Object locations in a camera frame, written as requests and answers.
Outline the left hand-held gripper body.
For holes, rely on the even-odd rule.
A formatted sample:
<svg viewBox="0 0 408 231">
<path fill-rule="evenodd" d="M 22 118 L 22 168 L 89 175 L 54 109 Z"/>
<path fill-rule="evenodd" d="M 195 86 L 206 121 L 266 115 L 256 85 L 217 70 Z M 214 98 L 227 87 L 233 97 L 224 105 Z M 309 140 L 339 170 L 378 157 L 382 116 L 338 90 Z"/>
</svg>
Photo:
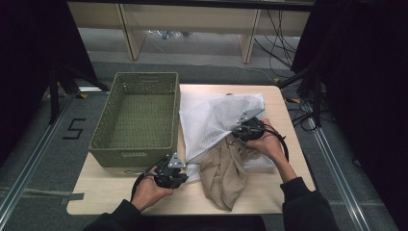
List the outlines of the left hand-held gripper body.
<svg viewBox="0 0 408 231">
<path fill-rule="evenodd" d="M 167 155 L 156 164 L 156 167 L 154 180 L 159 187 L 177 189 L 182 185 L 179 181 L 179 175 L 183 173 L 182 170 L 186 165 L 178 158 L 177 153 L 173 153 L 171 156 Z"/>
</svg>

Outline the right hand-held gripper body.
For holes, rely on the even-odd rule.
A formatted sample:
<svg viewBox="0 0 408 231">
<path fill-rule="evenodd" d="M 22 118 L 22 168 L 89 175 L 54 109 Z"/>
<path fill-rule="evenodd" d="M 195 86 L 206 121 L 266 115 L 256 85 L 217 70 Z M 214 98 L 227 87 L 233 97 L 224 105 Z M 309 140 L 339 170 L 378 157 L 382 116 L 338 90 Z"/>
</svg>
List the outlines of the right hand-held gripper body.
<svg viewBox="0 0 408 231">
<path fill-rule="evenodd" d="M 263 109 L 243 111 L 232 130 L 232 135 L 242 141 L 254 141 L 259 139 L 266 131 L 265 124 L 257 117 Z"/>
</svg>

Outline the beige cloth garment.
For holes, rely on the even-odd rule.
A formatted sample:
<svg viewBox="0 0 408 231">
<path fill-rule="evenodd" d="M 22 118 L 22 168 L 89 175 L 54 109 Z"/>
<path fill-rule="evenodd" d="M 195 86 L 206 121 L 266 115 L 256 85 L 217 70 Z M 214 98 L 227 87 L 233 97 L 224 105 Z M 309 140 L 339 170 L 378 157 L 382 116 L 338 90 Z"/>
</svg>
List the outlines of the beige cloth garment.
<svg viewBox="0 0 408 231">
<path fill-rule="evenodd" d="M 259 156 L 244 141 L 232 135 L 223 138 L 199 164 L 205 196 L 213 200 L 219 209 L 231 211 L 245 187 L 244 162 Z"/>
</svg>

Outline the white mesh laundry bag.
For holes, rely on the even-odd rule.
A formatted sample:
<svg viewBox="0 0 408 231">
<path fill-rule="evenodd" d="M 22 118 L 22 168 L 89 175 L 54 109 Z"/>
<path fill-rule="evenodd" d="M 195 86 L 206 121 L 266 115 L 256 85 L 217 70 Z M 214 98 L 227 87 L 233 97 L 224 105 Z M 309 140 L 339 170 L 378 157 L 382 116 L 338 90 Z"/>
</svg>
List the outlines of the white mesh laundry bag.
<svg viewBox="0 0 408 231">
<path fill-rule="evenodd" d="M 182 92 L 180 122 L 186 146 L 188 181 L 199 181 L 199 163 L 209 150 L 240 125 L 245 111 L 264 109 L 261 93 Z"/>
</svg>

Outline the green woven basket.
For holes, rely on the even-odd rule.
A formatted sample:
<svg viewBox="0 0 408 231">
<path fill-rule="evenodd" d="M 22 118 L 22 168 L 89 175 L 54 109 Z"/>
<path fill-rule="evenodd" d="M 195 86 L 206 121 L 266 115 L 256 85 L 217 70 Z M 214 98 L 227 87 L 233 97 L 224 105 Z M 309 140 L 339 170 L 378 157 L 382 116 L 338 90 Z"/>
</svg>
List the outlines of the green woven basket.
<svg viewBox="0 0 408 231">
<path fill-rule="evenodd" d="M 102 167 L 146 167 L 177 151 L 176 72 L 118 72 L 89 144 Z"/>
</svg>

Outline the person's right hand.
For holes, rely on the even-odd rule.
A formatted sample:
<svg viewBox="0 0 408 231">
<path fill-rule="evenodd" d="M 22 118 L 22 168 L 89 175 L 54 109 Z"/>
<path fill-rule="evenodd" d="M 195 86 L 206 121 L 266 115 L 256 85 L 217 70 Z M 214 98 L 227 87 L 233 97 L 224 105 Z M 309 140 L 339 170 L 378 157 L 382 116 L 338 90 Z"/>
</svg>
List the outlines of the person's right hand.
<svg viewBox="0 0 408 231">
<path fill-rule="evenodd" d="M 246 145 L 268 156 L 276 165 L 286 160 L 280 140 L 269 132 L 257 140 L 248 141 Z"/>
</svg>

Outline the person's left hand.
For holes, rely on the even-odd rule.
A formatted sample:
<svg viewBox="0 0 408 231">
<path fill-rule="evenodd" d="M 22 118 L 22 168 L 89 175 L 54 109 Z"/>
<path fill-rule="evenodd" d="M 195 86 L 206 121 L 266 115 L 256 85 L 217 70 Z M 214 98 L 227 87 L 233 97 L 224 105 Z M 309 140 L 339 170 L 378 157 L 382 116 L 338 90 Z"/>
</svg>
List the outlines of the person's left hand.
<svg viewBox="0 0 408 231">
<path fill-rule="evenodd" d="M 159 187 L 152 175 L 145 176 L 136 187 L 131 203 L 140 211 L 153 206 L 162 198 L 172 195 L 173 189 Z"/>
</svg>

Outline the light wooden shelf unit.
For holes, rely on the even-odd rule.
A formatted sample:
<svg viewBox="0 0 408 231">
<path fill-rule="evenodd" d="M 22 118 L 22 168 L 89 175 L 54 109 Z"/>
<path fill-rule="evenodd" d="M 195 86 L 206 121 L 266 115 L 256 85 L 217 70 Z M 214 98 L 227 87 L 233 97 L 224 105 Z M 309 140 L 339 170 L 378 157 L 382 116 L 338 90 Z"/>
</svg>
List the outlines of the light wooden shelf unit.
<svg viewBox="0 0 408 231">
<path fill-rule="evenodd" d="M 129 57 L 140 53 L 147 31 L 178 31 L 236 34 L 242 61 L 250 61 L 254 37 L 275 35 L 280 29 L 285 37 L 302 35 L 308 12 L 252 10 L 186 6 L 156 6 L 69 0 L 68 7 L 79 28 L 121 30 Z"/>
</svg>

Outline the clear plastic wrap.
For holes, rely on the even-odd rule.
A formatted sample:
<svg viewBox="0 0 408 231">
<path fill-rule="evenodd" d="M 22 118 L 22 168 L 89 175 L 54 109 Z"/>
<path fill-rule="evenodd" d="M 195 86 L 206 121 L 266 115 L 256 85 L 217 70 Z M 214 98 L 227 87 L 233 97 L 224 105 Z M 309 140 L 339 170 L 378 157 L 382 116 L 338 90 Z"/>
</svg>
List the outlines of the clear plastic wrap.
<svg viewBox="0 0 408 231">
<path fill-rule="evenodd" d="M 193 35 L 193 32 L 149 31 L 149 34 L 157 34 L 162 39 L 179 39 L 190 38 Z"/>
</svg>

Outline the dark curtain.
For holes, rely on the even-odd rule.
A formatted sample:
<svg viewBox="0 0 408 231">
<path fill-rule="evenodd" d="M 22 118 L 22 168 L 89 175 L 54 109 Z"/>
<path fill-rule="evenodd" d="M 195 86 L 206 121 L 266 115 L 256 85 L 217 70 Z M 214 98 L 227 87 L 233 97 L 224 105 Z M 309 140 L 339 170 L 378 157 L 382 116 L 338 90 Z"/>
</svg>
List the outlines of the dark curtain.
<svg viewBox="0 0 408 231">
<path fill-rule="evenodd" d="M 49 86 L 96 78 L 67 0 L 0 0 L 0 166 Z"/>
<path fill-rule="evenodd" d="M 293 71 L 333 28 L 319 65 L 331 111 L 398 231 L 408 231 L 408 0 L 315 0 Z"/>
</svg>

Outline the grey floor tape strip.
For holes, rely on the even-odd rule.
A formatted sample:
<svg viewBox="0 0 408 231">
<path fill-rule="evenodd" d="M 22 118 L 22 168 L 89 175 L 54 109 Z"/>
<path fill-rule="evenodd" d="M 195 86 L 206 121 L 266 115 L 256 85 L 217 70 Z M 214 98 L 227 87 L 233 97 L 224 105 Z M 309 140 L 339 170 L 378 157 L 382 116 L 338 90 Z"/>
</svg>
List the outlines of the grey floor tape strip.
<svg viewBox="0 0 408 231">
<path fill-rule="evenodd" d="M 13 204 L 19 200 L 20 197 L 50 197 L 59 198 L 62 204 L 67 204 L 70 201 L 83 200 L 85 194 L 83 192 L 61 192 L 61 191 L 47 191 L 39 189 L 12 189 L 0 187 L 0 206 L 5 204 Z"/>
</svg>

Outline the metal floor rail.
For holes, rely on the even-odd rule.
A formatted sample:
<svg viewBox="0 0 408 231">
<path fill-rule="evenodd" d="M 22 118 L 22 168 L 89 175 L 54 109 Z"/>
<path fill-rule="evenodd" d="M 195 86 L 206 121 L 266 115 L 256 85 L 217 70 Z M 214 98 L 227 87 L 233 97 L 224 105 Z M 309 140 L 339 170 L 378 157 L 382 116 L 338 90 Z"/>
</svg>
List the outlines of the metal floor rail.
<svg viewBox="0 0 408 231">
<path fill-rule="evenodd" d="M 0 230 L 3 229 L 3 227 L 9 220 L 16 204 L 18 203 L 21 195 L 24 192 L 24 189 L 33 177 L 39 163 L 41 162 L 46 150 L 48 149 L 48 146 L 55 137 L 55 134 L 60 127 L 61 121 L 63 120 L 64 115 L 68 107 L 73 102 L 74 98 L 74 94 L 68 94 L 65 97 L 61 106 L 60 114 L 51 124 L 47 125 L 46 130 L 41 136 L 41 139 L 39 140 L 36 148 L 30 154 L 28 161 L 20 171 L 17 179 L 5 194 L 4 200 L 0 203 Z"/>
<path fill-rule="evenodd" d="M 351 220 L 357 231 L 371 231 L 368 220 L 360 206 L 356 195 L 352 191 L 348 181 L 346 180 L 343 171 L 334 155 L 334 152 L 322 130 L 317 123 L 312 119 L 308 119 L 308 123 L 313 127 L 314 136 L 318 142 L 322 155 L 327 163 L 327 166 L 333 176 L 335 184 L 342 197 L 344 205 L 351 217 Z"/>
</svg>

